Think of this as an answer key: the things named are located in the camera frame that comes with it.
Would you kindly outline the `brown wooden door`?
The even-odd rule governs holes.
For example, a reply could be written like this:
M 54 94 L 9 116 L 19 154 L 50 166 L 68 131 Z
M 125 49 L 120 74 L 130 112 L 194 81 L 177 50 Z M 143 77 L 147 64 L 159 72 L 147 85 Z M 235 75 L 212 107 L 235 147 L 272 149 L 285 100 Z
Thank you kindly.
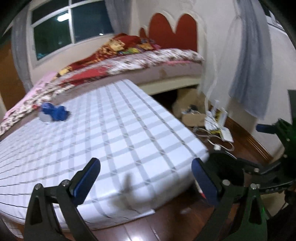
M 1 46 L 1 97 L 6 110 L 15 106 L 26 94 L 22 81 L 19 79 L 14 66 L 11 52 L 11 41 Z

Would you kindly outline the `red snack wrapper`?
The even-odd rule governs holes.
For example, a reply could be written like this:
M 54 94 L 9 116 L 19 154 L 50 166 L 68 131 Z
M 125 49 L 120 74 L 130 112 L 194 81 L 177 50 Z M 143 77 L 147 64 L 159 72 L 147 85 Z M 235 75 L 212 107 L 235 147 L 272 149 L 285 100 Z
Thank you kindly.
M 196 185 L 196 188 L 197 188 L 199 194 L 201 195 L 201 197 L 202 197 L 203 199 L 206 199 L 206 197 L 205 197 L 205 195 L 204 195 L 204 192 L 202 191 L 200 185 L 198 184 L 198 182 L 197 182 L 196 180 L 195 180 L 195 185 Z

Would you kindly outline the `bed with floral sheet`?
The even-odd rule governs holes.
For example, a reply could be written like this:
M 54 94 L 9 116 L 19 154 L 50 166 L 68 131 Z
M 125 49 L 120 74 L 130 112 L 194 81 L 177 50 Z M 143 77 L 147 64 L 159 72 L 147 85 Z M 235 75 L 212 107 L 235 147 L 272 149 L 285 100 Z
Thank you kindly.
M 61 77 L 56 77 L 53 73 L 47 75 L 40 79 L 33 89 L 6 113 L 6 117 L 1 122 L 1 136 L 25 116 L 38 109 L 43 102 L 51 101 L 59 94 L 78 85 L 129 71 L 159 66 L 170 61 L 189 61 L 202 64 L 204 58 L 193 50 L 160 49 L 106 59 Z

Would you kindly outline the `red heart-shaped headboard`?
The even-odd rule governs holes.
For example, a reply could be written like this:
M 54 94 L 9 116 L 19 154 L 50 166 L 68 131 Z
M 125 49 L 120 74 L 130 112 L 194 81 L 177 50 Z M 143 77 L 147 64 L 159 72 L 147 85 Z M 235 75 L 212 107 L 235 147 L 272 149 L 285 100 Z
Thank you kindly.
M 140 28 L 139 36 L 153 40 L 162 49 L 198 51 L 198 24 L 188 14 L 181 15 L 176 28 L 173 29 L 163 14 L 156 13 L 152 16 L 147 30 Z

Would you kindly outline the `cardboard box under bed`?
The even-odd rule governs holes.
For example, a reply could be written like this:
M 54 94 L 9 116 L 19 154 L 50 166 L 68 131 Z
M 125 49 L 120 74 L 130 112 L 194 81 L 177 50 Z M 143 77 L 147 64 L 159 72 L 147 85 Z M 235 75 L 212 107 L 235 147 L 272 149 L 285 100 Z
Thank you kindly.
M 205 96 L 195 88 L 178 89 L 178 97 L 172 106 L 173 114 L 187 127 L 205 126 Z

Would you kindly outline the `blue cloth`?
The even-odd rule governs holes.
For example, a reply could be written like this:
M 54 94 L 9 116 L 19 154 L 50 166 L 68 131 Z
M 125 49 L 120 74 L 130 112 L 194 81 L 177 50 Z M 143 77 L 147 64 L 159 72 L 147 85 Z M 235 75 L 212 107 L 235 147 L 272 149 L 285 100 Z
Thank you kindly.
M 69 116 L 69 111 L 65 108 L 65 106 L 53 106 L 50 116 L 53 121 L 65 121 Z

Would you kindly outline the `black round trash bin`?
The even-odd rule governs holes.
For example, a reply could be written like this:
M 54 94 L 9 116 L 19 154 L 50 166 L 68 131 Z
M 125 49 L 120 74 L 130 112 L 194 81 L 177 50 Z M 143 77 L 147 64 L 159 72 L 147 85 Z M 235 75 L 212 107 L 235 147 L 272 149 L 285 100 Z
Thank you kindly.
M 217 199 L 224 195 L 223 181 L 238 187 L 244 186 L 244 171 L 238 160 L 230 153 L 213 151 L 204 162 L 204 170 L 217 188 Z

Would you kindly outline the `blue paper cup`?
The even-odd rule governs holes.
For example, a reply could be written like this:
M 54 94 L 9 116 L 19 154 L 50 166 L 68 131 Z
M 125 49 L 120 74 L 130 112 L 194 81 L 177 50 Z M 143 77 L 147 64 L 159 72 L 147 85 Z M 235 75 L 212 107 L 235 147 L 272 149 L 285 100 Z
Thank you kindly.
M 53 118 L 51 116 L 53 109 L 54 106 L 50 102 L 42 103 L 38 114 L 39 119 L 46 124 L 51 123 L 53 121 Z

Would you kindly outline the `white power adapter strip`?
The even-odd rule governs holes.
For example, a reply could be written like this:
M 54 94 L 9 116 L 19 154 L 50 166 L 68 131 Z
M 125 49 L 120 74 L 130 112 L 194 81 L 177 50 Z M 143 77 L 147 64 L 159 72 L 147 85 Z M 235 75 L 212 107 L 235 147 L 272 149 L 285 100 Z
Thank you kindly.
M 214 150 L 216 150 L 216 151 L 220 151 L 220 150 L 221 150 L 221 146 L 218 145 L 218 144 L 215 144 L 215 145 L 214 145 Z

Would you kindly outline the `white wifi router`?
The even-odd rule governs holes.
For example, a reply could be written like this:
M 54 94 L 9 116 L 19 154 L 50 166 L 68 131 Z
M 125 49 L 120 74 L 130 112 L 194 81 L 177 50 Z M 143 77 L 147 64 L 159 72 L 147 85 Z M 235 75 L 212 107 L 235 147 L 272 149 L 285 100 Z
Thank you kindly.
M 219 126 L 219 130 L 220 130 L 220 137 L 222 138 L 222 140 L 224 142 L 230 142 L 233 143 L 233 137 L 231 135 L 230 130 L 225 126 L 226 123 L 226 119 L 227 119 L 228 113 L 227 111 L 222 108 L 219 112 L 219 116 L 217 119 L 217 123 Z

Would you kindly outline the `grey curtain on right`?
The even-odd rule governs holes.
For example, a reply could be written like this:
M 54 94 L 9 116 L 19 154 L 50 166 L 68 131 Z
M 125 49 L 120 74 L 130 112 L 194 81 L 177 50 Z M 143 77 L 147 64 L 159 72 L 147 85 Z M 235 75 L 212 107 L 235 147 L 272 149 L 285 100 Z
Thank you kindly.
M 259 1 L 238 1 L 241 48 L 229 95 L 244 110 L 264 119 L 271 91 L 273 58 L 268 23 Z

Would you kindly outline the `red patterned blanket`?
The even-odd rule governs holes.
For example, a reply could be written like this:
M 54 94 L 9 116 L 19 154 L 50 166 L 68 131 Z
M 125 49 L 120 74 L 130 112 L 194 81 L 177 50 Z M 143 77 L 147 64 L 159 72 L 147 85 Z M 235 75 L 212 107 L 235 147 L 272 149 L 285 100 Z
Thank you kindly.
M 146 51 L 159 50 L 161 46 L 147 37 L 139 37 L 120 33 L 100 46 L 92 55 L 73 62 L 61 69 L 54 77 L 57 79 L 69 72 L 82 69 L 103 60 L 124 55 L 138 54 Z

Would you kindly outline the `white grid pattern table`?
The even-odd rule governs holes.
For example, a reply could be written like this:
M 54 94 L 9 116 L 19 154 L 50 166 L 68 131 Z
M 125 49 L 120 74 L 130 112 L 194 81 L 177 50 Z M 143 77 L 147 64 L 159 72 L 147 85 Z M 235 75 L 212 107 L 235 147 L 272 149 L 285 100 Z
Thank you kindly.
M 34 118 L 1 141 L 1 215 L 24 223 L 33 188 L 71 179 L 92 158 L 101 171 L 78 206 L 90 228 L 119 225 L 154 211 L 194 181 L 191 163 L 205 145 L 129 80 L 64 103 L 70 117 Z

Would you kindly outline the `grey curtain by window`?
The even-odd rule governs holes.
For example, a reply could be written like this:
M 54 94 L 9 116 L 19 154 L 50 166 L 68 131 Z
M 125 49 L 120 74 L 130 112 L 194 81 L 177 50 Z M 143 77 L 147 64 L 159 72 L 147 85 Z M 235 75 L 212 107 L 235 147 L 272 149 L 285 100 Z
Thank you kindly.
M 11 30 L 11 52 L 14 66 L 21 80 L 25 93 L 28 93 L 33 84 L 30 78 L 28 52 L 27 52 L 27 17 L 29 6 L 23 8 L 13 20 Z

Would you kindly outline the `window with white frame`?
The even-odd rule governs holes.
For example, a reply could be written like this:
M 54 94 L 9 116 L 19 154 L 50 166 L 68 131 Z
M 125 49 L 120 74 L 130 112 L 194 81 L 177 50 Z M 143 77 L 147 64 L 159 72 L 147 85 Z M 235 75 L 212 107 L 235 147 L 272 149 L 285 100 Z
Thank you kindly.
M 31 10 L 34 60 L 114 33 L 105 1 L 45 1 Z

